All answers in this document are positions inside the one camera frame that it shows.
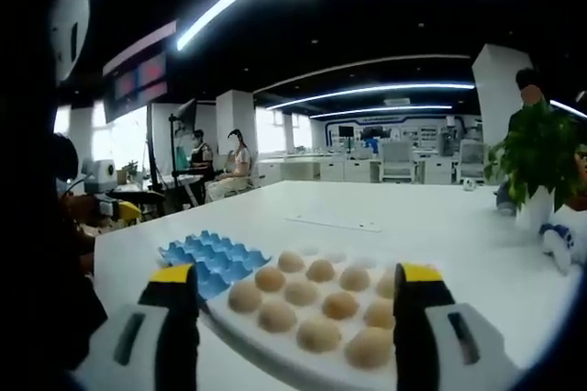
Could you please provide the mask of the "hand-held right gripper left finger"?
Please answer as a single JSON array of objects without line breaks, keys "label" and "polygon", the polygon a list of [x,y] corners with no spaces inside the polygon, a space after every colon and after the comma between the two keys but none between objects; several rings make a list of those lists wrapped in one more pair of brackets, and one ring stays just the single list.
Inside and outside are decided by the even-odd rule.
[{"label": "hand-held right gripper left finger", "polygon": [[81,390],[195,390],[199,332],[194,264],[160,269],[136,304],[93,334],[72,372]]}]

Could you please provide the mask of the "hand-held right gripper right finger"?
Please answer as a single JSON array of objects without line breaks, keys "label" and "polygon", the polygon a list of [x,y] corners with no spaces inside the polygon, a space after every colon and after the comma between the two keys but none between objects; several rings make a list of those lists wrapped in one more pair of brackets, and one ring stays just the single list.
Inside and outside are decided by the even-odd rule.
[{"label": "hand-held right gripper right finger", "polygon": [[398,390],[508,390],[520,375],[502,333],[431,265],[396,265],[393,315]]}]

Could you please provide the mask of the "person's left hand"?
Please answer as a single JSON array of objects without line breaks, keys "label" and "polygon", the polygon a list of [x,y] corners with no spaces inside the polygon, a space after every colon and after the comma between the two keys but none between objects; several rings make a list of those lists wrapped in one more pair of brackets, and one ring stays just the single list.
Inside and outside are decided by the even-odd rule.
[{"label": "person's left hand", "polygon": [[95,228],[99,226],[99,207],[92,195],[64,195],[61,204],[75,222]]}]

